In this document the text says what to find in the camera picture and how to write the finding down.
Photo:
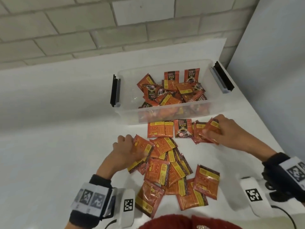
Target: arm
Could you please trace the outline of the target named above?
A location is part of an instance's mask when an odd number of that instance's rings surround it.
[[[146,157],[143,151],[132,150],[132,136],[127,135],[126,137],[119,136],[117,142],[113,143],[112,152],[105,158],[103,163],[98,168],[96,175],[111,180],[113,175],[123,169],[128,168],[135,161]],[[85,229],[78,227],[68,222],[65,229]]]
[[[228,119],[222,114],[214,117],[214,119],[218,120],[222,135],[203,130],[205,137],[214,139],[226,147],[245,151],[262,162],[276,154],[272,148],[241,128],[234,120]]]

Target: transparent storage box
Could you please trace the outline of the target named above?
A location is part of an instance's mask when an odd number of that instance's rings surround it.
[[[128,125],[218,114],[223,111],[228,94],[223,94],[219,81],[217,82],[215,75],[213,76],[213,71],[210,69],[213,66],[211,60],[204,59],[122,70],[117,74],[120,84],[116,90],[118,102],[114,105],[115,112]],[[164,72],[179,70],[179,82],[182,83],[184,81],[184,70],[193,68],[200,68],[198,81],[206,91],[207,100],[139,108],[145,100],[143,99],[144,94],[138,88],[137,83],[147,73],[157,84],[161,84],[161,80],[164,79]]]

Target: white table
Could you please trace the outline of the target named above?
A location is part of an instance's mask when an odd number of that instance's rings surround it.
[[[95,58],[0,72],[0,222],[5,229],[63,228],[83,182],[122,134],[146,137],[147,125],[121,125],[109,104],[112,75],[119,70],[197,59],[216,61],[224,39],[123,52]],[[238,87],[222,112],[278,152],[282,149]],[[200,118],[207,121],[211,116]],[[181,212],[175,196],[165,196],[156,217],[166,213],[250,220],[252,213],[238,179],[261,179],[263,166],[248,154],[191,139],[175,139],[193,171],[197,163],[220,172],[218,200]],[[117,173],[112,185],[133,188],[139,172]],[[296,200],[274,203],[290,214],[305,213]],[[132,228],[149,218],[135,212]],[[108,221],[97,228],[104,228]]]

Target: person's right hand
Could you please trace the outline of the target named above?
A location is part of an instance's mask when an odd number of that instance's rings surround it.
[[[208,139],[214,139],[219,144],[226,147],[245,151],[260,159],[261,161],[267,160],[276,152],[267,146],[264,142],[257,139],[255,136],[248,133],[240,127],[234,120],[226,118],[220,114],[214,119],[219,122],[221,135],[213,131],[203,129],[203,134]]]

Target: white wall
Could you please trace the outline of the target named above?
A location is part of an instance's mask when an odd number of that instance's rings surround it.
[[[261,0],[227,69],[283,150],[303,161],[304,9],[305,0]]]

